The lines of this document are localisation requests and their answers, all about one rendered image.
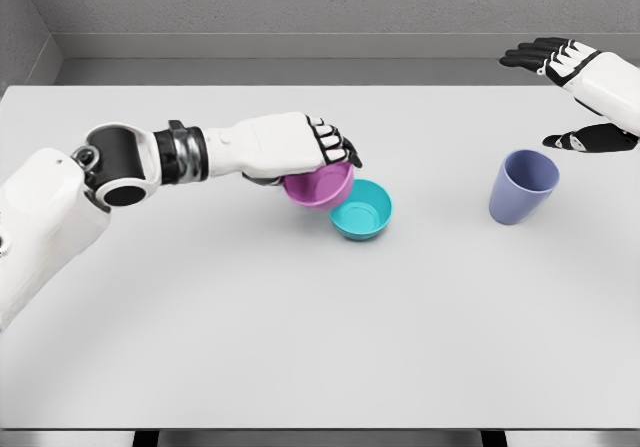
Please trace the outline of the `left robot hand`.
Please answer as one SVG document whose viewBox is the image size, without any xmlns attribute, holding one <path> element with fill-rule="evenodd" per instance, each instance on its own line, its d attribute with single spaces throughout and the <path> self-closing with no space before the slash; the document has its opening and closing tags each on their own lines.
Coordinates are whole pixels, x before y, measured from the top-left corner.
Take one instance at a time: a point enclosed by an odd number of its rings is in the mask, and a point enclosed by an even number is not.
<svg viewBox="0 0 640 447">
<path fill-rule="evenodd" d="M 336 126 L 302 112 L 255 117 L 234 130 L 247 137 L 241 173 L 258 185 L 278 185 L 285 176 L 342 162 L 363 166 L 354 144 Z"/>
</svg>

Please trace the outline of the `purple bowl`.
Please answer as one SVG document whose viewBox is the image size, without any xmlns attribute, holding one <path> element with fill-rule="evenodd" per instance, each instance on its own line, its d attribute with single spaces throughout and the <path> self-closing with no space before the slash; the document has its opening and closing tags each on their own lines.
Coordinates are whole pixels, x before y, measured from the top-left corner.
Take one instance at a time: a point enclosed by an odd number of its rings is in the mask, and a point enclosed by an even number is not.
<svg viewBox="0 0 640 447">
<path fill-rule="evenodd" d="M 354 166 L 349 162 L 283 178 L 284 191 L 294 204 L 319 210 L 330 210 L 342 204 L 350 195 L 353 184 Z"/>
</svg>

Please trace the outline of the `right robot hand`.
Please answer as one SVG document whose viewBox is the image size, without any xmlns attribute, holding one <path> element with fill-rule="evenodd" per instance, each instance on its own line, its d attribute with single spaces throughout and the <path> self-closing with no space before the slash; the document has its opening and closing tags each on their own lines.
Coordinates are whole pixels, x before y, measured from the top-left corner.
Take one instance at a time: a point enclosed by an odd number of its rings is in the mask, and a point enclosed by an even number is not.
<svg viewBox="0 0 640 447">
<path fill-rule="evenodd" d="M 499 63 L 544 76 L 605 121 L 544 138 L 548 148 L 626 152 L 640 145 L 640 68 L 575 39 L 539 37 L 507 50 Z"/>
</svg>

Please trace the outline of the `lavender cup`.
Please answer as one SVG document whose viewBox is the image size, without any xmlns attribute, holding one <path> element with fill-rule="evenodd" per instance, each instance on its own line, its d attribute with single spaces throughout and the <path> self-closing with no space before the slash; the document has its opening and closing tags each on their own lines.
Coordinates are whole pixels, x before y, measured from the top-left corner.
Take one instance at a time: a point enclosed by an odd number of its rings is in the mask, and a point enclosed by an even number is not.
<svg viewBox="0 0 640 447">
<path fill-rule="evenodd" d="M 500 224 L 519 224 L 551 195 L 559 180 L 556 164 L 546 155 L 528 149 L 512 151 L 496 175 L 489 214 Z"/>
</svg>

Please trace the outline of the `teal bowl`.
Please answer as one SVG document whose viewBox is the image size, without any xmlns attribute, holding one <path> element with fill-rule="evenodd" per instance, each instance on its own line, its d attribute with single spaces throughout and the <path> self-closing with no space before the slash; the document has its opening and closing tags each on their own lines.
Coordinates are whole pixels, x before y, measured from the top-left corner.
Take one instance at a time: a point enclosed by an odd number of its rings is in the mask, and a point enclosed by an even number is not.
<svg viewBox="0 0 640 447">
<path fill-rule="evenodd" d="M 387 227 L 392 214 L 392 198 L 382 185 L 356 179 L 346 200 L 329 211 L 329 219 L 343 237 L 366 241 Z"/>
</svg>

